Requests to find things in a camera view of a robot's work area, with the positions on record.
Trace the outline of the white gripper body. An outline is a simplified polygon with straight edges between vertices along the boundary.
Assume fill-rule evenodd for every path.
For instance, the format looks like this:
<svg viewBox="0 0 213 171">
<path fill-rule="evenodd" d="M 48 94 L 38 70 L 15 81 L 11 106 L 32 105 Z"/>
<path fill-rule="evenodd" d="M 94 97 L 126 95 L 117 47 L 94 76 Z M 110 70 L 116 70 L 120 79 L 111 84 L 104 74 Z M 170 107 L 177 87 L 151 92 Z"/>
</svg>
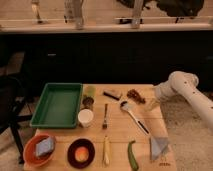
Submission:
<svg viewBox="0 0 213 171">
<path fill-rule="evenodd" d="M 163 83 L 160 83 L 154 87 L 154 95 L 158 102 L 166 102 L 170 98 L 168 89 Z"/>
</svg>

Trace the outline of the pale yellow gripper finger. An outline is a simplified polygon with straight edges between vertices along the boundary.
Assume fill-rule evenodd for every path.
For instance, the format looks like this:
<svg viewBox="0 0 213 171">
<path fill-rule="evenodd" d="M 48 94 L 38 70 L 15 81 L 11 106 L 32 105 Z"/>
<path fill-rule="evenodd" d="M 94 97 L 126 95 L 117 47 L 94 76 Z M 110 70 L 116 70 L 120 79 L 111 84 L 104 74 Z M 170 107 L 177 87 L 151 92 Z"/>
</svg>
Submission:
<svg viewBox="0 0 213 171">
<path fill-rule="evenodd" d="M 160 102 L 157 99 L 152 99 L 148 105 L 146 106 L 146 110 L 147 111 L 152 111 L 153 109 L 155 109 L 156 107 L 158 107 L 160 105 Z"/>
</svg>

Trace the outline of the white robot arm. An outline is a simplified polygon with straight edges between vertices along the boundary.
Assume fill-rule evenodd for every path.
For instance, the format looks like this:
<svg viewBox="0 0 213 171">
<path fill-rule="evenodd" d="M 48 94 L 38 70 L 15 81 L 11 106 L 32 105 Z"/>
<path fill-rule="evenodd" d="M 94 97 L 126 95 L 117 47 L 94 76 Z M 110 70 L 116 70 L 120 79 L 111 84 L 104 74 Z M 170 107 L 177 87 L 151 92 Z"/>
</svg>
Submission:
<svg viewBox="0 0 213 171">
<path fill-rule="evenodd" d="M 198 83 L 195 74 L 174 71 L 167 81 L 154 87 L 154 102 L 168 101 L 175 95 L 183 96 L 213 132 L 213 101 L 197 89 Z"/>
</svg>

